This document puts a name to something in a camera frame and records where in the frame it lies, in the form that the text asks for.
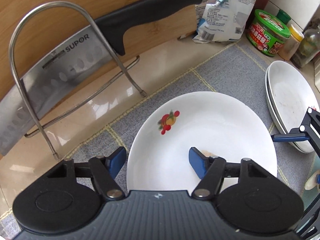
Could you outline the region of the gloved right hand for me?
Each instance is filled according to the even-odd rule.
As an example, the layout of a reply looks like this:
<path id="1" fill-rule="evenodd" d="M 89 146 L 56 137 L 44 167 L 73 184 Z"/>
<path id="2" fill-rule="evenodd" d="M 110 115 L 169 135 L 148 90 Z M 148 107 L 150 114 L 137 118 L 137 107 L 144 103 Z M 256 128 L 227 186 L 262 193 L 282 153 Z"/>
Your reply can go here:
<path id="1" fill-rule="evenodd" d="M 320 170 L 317 170 L 305 183 L 304 189 L 309 191 L 311 189 L 316 188 L 319 191 L 319 177 L 320 177 Z"/>

